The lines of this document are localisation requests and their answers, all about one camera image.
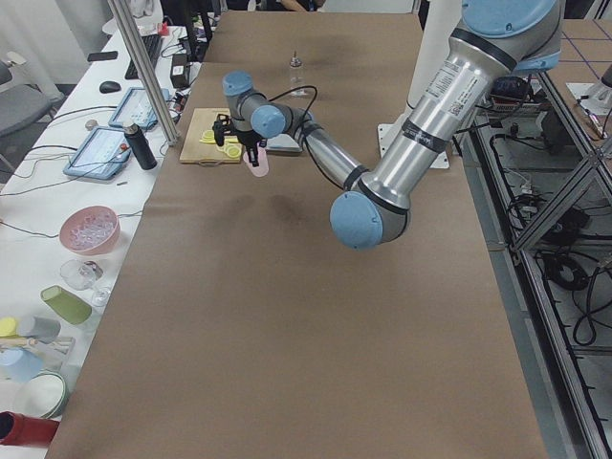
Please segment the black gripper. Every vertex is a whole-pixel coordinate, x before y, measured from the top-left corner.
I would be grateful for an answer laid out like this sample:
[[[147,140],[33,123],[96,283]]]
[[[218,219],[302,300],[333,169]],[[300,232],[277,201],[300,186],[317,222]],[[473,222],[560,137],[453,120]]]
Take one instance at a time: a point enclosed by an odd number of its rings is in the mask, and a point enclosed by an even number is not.
[[[252,166],[259,166],[258,143],[261,141],[261,136],[252,129],[236,129],[236,137],[238,141],[245,145],[248,162],[251,163]]]

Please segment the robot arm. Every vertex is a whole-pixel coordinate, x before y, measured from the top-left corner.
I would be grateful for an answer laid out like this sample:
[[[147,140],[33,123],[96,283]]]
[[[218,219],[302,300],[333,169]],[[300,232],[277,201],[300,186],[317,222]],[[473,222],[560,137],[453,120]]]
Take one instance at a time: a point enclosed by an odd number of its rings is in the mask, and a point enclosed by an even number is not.
[[[215,141],[222,145],[227,136],[236,137],[250,164],[258,166],[262,141],[291,136],[342,190],[330,210],[337,239],[355,250],[393,241],[409,224],[411,191],[492,84],[557,65],[564,8],[562,1],[462,2],[447,58],[373,170],[341,148],[308,111],[256,91],[243,71],[223,77],[229,113],[214,122]]]

